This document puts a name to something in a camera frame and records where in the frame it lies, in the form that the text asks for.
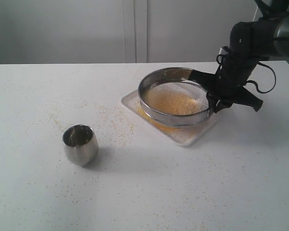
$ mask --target white table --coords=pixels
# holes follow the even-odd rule
[[[119,101],[154,70],[216,63],[0,65],[0,231],[289,231],[289,66],[269,64],[262,109],[234,105],[187,148]],[[63,152],[78,123],[100,145],[90,168]]]

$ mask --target metal cup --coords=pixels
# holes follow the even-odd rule
[[[70,127],[62,137],[64,152],[74,165],[84,166],[98,153],[98,143],[91,127],[79,124]]]

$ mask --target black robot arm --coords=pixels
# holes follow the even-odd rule
[[[208,92],[209,104],[216,113],[234,103],[251,106],[258,111],[263,101],[244,86],[253,83],[259,93],[269,91],[260,91],[255,81],[248,80],[250,74],[258,64],[268,67],[259,62],[264,58],[289,57],[289,12],[275,13],[261,0],[255,1],[263,17],[256,22],[240,22],[233,27],[228,53],[217,57],[220,65],[216,73],[193,71],[189,77]]]

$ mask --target metal sieve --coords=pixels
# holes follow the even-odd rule
[[[191,72],[190,68],[170,67],[147,75],[138,87],[144,112],[170,127],[193,126],[209,118],[213,109],[207,93],[188,79]]]

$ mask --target tray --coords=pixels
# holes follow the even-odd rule
[[[188,146],[198,140],[206,131],[208,131],[214,124],[219,121],[221,116],[220,113],[213,114],[207,120],[193,127],[171,128],[159,124],[145,114],[140,106],[137,90],[123,97],[121,100],[121,105],[137,117],[141,118],[144,122],[149,124],[150,127],[152,127],[154,130],[158,131],[160,134],[165,135],[168,139],[171,139],[175,144],[180,146]]]

